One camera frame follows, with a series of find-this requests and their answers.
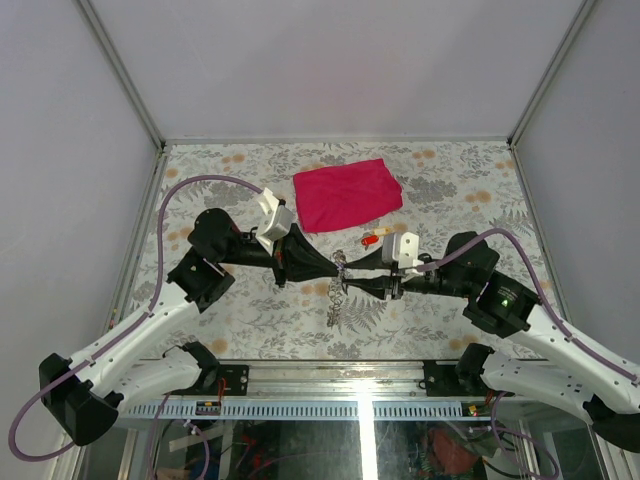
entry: floor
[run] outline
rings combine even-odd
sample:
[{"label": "floor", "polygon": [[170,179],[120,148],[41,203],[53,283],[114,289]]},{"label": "floor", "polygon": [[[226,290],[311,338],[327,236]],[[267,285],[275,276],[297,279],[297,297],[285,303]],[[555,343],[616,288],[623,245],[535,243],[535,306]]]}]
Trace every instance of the floor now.
[{"label": "floor", "polygon": [[[293,174],[373,158],[383,158],[402,185],[404,206],[366,226],[308,235],[321,253],[331,257],[342,249],[348,260],[360,258],[365,252],[359,240],[366,231],[373,226],[393,226],[419,234],[420,251],[438,257],[453,234],[500,226],[519,237],[553,297],[504,142],[174,145],[161,196],[180,180],[218,173],[268,187],[295,211]],[[178,193],[169,204],[164,225],[165,272],[189,249],[186,237],[202,210],[225,208],[242,230],[257,225],[261,211],[252,196],[243,187],[204,182]],[[155,231],[155,219],[151,229]],[[530,285],[510,244],[503,239],[490,239],[489,243],[501,254],[498,268]],[[150,298],[156,269],[155,235],[150,233],[130,309]],[[350,289],[340,308],[339,324],[329,328],[329,281],[288,283],[281,290],[274,285],[270,271],[238,266],[227,270],[236,282],[225,296],[147,356],[194,339],[225,359],[449,359],[458,358],[469,342],[478,341],[512,356],[532,356],[523,347],[494,339],[471,325],[462,316],[462,300],[405,294],[401,300],[382,302]]]}]

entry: robotic arm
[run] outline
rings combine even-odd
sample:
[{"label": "robotic arm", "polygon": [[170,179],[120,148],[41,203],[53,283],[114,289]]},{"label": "robotic arm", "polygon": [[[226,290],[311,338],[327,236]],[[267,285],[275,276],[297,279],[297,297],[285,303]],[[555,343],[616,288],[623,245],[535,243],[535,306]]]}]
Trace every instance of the robotic arm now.
[{"label": "robotic arm", "polygon": [[[192,248],[172,270],[148,318],[129,335],[94,360],[94,354],[130,327],[145,308],[134,312],[97,342],[69,359],[52,354],[40,365],[41,387],[46,387],[88,361],[89,366],[53,388],[43,403],[77,445],[103,435],[118,414],[166,392],[204,393],[216,385],[219,363],[206,347],[189,343],[168,352],[162,360],[139,360],[186,319],[211,307],[233,284],[220,263],[270,268],[276,284],[321,277],[337,277],[337,266],[318,253],[292,223],[284,202],[264,190],[258,202],[262,224],[241,232],[221,209],[201,213],[189,235]],[[475,232],[451,238],[446,255],[454,254]],[[418,253],[419,238],[412,233],[386,236],[380,249],[344,268],[388,270],[369,279],[343,279],[377,298],[397,299],[405,292],[446,295],[468,301],[464,316],[487,333],[524,345],[562,370],[528,365],[493,349],[471,344],[456,367],[459,382],[470,390],[510,391],[561,408],[592,424],[611,443],[640,452],[640,391],[638,377],[629,379],[611,370],[583,349],[575,339],[624,369],[640,367],[605,349],[569,324],[569,336],[556,327],[538,295],[495,271],[499,255],[482,240],[437,269],[428,254]]]}]

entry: black cable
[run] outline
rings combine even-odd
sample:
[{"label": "black cable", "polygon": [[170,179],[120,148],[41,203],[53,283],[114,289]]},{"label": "black cable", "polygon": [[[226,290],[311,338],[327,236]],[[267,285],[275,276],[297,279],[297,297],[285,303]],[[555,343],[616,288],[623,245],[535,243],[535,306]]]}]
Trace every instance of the black cable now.
[{"label": "black cable", "polygon": [[516,478],[517,480],[522,479],[522,475],[515,475],[513,473],[503,472],[499,468],[496,468],[493,465],[491,465],[489,462],[485,462],[485,465],[489,467],[491,470],[493,470],[494,472],[496,472],[498,475],[502,475],[505,478]]}]

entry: floral tablecloth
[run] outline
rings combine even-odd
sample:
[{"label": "floral tablecloth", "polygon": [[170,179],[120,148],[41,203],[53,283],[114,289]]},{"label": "floral tablecloth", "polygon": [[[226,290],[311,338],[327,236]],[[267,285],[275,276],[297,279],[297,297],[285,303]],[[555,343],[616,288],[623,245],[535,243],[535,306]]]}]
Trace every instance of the floral tablecloth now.
[{"label": "floral tablecloth", "polygon": [[[325,256],[342,249],[347,260],[365,254],[359,243],[374,226],[392,226],[420,235],[420,252],[442,255],[458,232],[494,226],[514,232],[529,253],[544,288],[552,296],[514,164],[504,142],[400,142],[174,145],[161,198],[177,182],[202,174],[224,174],[270,188],[295,212],[292,175],[299,171],[383,158],[403,187],[404,206],[374,222],[335,233],[307,235]],[[222,182],[199,182],[171,201],[164,221],[165,273],[189,249],[186,237],[204,209],[226,209],[237,225],[257,225],[261,210],[253,193]],[[156,263],[155,225],[151,223],[135,278],[130,311],[148,302]],[[515,249],[492,237],[501,254],[498,268],[531,285]],[[531,352],[486,335],[462,316],[459,299],[405,294],[382,302],[355,288],[340,308],[339,324],[327,327],[329,280],[275,286],[270,271],[227,266],[236,282],[203,315],[180,325],[147,356],[170,345],[198,339],[220,358],[235,359],[447,359],[457,358],[469,342],[482,342],[512,356]]]}]

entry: silver chain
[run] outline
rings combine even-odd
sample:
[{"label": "silver chain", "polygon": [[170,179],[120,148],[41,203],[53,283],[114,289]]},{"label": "silver chain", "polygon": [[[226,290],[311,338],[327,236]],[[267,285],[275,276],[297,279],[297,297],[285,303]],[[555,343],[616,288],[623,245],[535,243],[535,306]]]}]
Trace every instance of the silver chain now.
[{"label": "silver chain", "polygon": [[338,267],[338,276],[331,279],[329,284],[329,312],[327,312],[327,327],[332,328],[340,323],[340,311],[344,302],[344,290],[342,280],[345,278],[346,272],[344,265],[347,263],[347,257],[342,250],[333,252],[333,261]]}]

